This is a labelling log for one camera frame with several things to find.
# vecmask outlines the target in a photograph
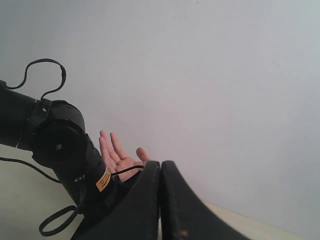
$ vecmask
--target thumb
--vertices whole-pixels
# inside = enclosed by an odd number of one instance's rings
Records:
[[[143,164],[146,164],[146,162],[151,161],[151,158],[149,157],[146,150],[144,150],[142,147],[139,147],[136,150],[136,155],[139,157],[139,159],[143,162]]]

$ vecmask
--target black cable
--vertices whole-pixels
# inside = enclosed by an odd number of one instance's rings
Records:
[[[66,227],[68,227],[73,222],[73,220],[76,218],[76,216],[79,214],[79,211],[81,210],[81,207],[83,206],[83,204],[85,202],[86,193],[87,193],[86,186],[82,183],[82,181],[80,181],[80,183],[81,183],[80,201],[79,201],[78,206],[77,207],[73,206],[73,205],[67,206],[67,207],[61,209],[60,211],[57,211],[56,213],[52,214],[47,219],[45,219],[39,226],[39,232],[41,233],[42,236],[49,237],[49,236],[53,236],[53,235],[60,233],[61,231],[66,229]],[[64,221],[64,223],[62,223],[60,226],[58,226],[57,228],[55,228],[53,230],[44,231],[44,228],[48,224],[50,224],[52,221],[56,220],[57,218],[60,218],[61,216],[65,215],[66,213],[68,213],[70,211],[74,211],[74,212]]]
[[[132,170],[132,169],[144,169],[144,168],[145,168],[145,167],[144,167],[144,166],[142,166],[142,165],[131,166],[131,167],[128,167],[128,168],[126,168],[126,169],[124,169],[124,170],[121,170],[121,171],[117,171],[117,172],[111,173],[111,176],[115,176],[115,175],[123,174],[123,173],[125,173],[125,172],[127,172],[127,171],[130,171],[130,170]]]
[[[48,174],[46,174],[44,171],[40,170],[39,168],[37,168],[36,166],[32,165],[31,163],[28,163],[26,161],[22,161],[19,159],[12,159],[12,158],[5,158],[5,157],[0,157],[0,161],[4,161],[4,162],[11,162],[11,163],[19,163],[19,164],[23,164],[26,165],[34,170],[36,170],[38,173],[42,174],[43,176],[45,176],[47,179],[50,179],[51,181],[54,181],[58,184],[60,184],[60,181],[53,178],[52,176],[49,176]]]
[[[21,88],[23,85],[25,85],[26,81],[27,81],[27,73],[28,73],[28,69],[31,65],[34,65],[34,64],[38,64],[38,63],[53,63],[53,64],[57,64],[60,66],[61,68],[61,77],[62,77],[62,81],[61,81],[61,84],[58,88],[54,89],[54,90],[51,90],[51,91],[47,91],[45,92],[42,97],[40,98],[40,100],[42,101],[45,97],[45,95],[47,94],[51,94],[51,93],[54,93],[54,92],[57,92],[59,91],[66,83],[66,78],[67,78],[67,72],[66,72],[66,69],[63,65],[61,65],[61,63],[59,63],[58,61],[56,60],[53,60],[53,59],[50,59],[50,58],[42,58],[42,59],[38,59],[38,60],[35,60],[35,61],[32,61],[30,62],[26,68],[25,68],[25,71],[24,71],[24,78],[23,78],[23,81],[18,85],[18,86],[4,86],[6,89],[9,89],[9,90],[15,90],[15,89],[19,89]]]

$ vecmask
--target finger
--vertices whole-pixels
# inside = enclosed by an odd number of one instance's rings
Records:
[[[100,150],[101,150],[101,156],[102,159],[106,165],[106,167],[109,169],[111,173],[115,172],[115,168],[117,167],[116,163],[111,159],[109,156],[109,152],[106,145],[106,140],[104,137],[99,137],[99,143],[100,143]]]
[[[115,152],[114,148],[112,147],[112,144],[109,140],[108,135],[106,134],[105,131],[100,131],[100,136],[104,138],[108,153],[109,153],[110,157],[112,158],[112,160],[117,164],[120,161],[120,157],[118,156],[118,154]]]
[[[110,137],[111,137],[113,149],[116,152],[116,154],[119,156],[119,158],[121,160],[123,160],[123,159],[129,157],[128,154],[126,154],[126,152],[121,147],[121,144],[119,142],[117,135],[114,132],[112,132],[112,133],[110,133]]]
[[[146,164],[146,162],[151,161],[151,158],[149,157],[148,153],[146,150],[144,150],[142,147],[139,147],[136,150],[136,155],[138,158],[143,162],[143,165]]]

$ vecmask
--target open palm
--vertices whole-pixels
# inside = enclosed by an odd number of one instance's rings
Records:
[[[136,150],[136,155],[141,161],[135,161],[123,150],[115,133],[110,133],[110,138],[111,142],[107,133],[105,131],[100,131],[99,143],[101,155],[110,173],[113,174],[115,172],[119,172],[137,165],[145,165],[146,162],[151,160],[148,156],[148,153],[143,148],[139,147]],[[130,171],[119,174],[119,177],[122,182],[125,182],[133,175],[135,175],[138,171],[138,169],[132,169]]]

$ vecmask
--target warning sticker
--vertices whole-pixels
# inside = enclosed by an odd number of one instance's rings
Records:
[[[111,174],[108,171],[108,169],[105,168],[104,174],[102,175],[102,177],[95,184],[100,192],[102,192],[106,188],[106,186],[108,185],[108,183],[110,181],[110,178],[111,178]]]

